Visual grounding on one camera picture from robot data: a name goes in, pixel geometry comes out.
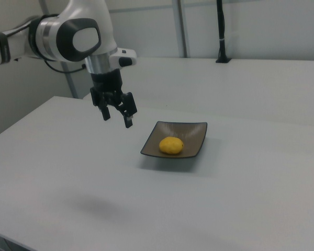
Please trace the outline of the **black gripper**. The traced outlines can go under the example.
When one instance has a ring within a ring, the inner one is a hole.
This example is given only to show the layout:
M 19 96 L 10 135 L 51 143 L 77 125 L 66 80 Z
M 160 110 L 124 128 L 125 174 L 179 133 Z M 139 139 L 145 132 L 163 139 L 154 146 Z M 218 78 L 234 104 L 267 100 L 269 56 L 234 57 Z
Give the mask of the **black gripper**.
M 114 92 L 114 107 L 122 114 L 126 128 L 130 128 L 132 117 L 137 112 L 136 103 L 131 92 L 122 92 L 120 69 L 104 74 L 92 74 L 93 87 L 90 88 L 92 103 L 102 113 L 104 121 L 110 119 L 109 109 L 103 93 Z

